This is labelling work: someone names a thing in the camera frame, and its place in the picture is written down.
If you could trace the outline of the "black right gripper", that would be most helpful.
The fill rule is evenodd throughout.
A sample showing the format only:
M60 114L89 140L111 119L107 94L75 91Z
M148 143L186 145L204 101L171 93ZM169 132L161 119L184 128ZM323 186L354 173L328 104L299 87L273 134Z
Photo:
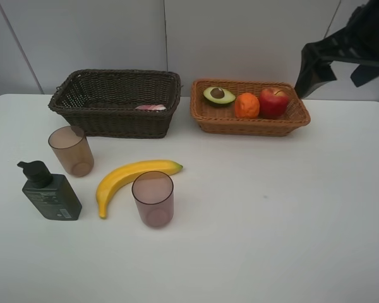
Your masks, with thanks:
M355 87L379 77L379 1L358 6L344 28L303 47L301 68L294 85L299 98L306 98L337 80L331 67L333 61L359 64L351 74Z

